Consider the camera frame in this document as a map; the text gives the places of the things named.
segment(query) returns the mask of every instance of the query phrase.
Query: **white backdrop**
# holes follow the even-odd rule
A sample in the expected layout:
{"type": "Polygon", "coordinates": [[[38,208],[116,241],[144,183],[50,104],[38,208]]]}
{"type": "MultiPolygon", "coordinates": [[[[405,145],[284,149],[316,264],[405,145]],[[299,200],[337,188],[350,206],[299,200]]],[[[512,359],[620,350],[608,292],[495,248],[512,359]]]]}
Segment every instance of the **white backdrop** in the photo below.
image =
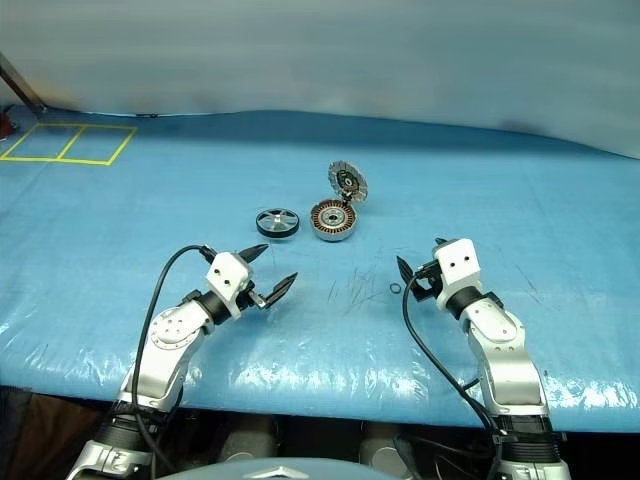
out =
{"type": "Polygon", "coordinates": [[[637,0],[0,0],[0,51],[77,110],[365,115],[640,157],[637,0]]]}

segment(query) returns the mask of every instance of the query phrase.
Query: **silver robot arm segment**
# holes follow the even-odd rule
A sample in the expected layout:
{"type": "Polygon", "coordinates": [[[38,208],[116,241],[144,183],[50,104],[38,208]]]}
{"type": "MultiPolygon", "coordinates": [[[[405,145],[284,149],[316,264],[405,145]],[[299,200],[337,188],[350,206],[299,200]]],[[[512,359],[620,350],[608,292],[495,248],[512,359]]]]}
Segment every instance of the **silver robot arm segment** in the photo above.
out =
{"type": "Polygon", "coordinates": [[[484,405],[495,419],[501,442],[499,480],[567,480],[560,459],[540,375],[525,349],[525,328],[504,309],[493,293],[482,293],[480,266],[469,239],[436,239],[434,260],[414,274],[398,259],[406,283],[423,279],[429,288],[412,283],[418,301],[436,298],[440,310],[460,321],[478,362],[484,405]]]}
{"type": "Polygon", "coordinates": [[[204,337],[228,318],[240,318],[247,307],[269,308],[293,284],[297,274],[278,283],[266,298],[254,292],[249,262],[266,248],[267,245],[257,245],[237,254],[205,255],[211,263],[206,275],[210,291],[202,294],[194,290],[180,305],[161,312],[149,325],[137,382],[138,409],[133,407],[135,366],[132,366],[116,403],[95,438],[85,444],[67,480],[87,474],[126,479],[147,477],[153,454],[140,435],[135,414],[141,414],[149,433],[157,436],[169,412],[180,401],[189,361],[204,337]]]}

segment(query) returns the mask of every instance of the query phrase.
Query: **wrinkled plastic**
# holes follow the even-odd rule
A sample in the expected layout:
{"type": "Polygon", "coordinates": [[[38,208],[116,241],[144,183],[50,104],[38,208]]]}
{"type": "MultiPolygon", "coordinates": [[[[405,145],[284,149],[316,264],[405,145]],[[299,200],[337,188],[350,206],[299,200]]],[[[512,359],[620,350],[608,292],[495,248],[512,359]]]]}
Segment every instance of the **wrinkled plastic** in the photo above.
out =
{"type": "MultiPolygon", "coordinates": [[[[640,162],[539,137],[324,115],[123,121],[139,130],[111,167],[0,162],[1,384],[114,399],[167,258],[191,243],[262,243],[256,214],[285,207],[301,227],[253,263],[257,291],[300,274],[272,310],[247,310],[205,339],[186,405],[477,425],[389,288],[396,255],[416,266],[434,237],[465,236],[485,288],[527,327],[554,425],[640,430],[640,162]],[[369,197],[354,234],[332,244],[304,219],[338,159],[366,172],[369,197]]],[[[197,254],[181,259],[159,310],[203,288],[206,270],[197,254]]],[[[454,375],[471,379],[455,319],[432,301],[410,310],[454,375]]]]}

